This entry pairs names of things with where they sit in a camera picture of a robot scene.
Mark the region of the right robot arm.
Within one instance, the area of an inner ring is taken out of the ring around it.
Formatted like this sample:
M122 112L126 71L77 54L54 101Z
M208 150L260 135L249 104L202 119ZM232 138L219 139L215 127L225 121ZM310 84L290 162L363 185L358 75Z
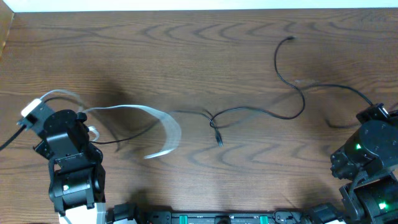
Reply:
M370 120L331 156L346 223L397 223L397 123Z

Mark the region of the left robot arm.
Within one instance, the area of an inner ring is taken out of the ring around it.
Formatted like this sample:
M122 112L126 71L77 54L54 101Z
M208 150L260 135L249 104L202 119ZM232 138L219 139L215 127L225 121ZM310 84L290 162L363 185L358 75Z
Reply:
M60 223L104 223L103 153L90 142L85 113L61 110L43 124L35 152L49 161L49 197Z

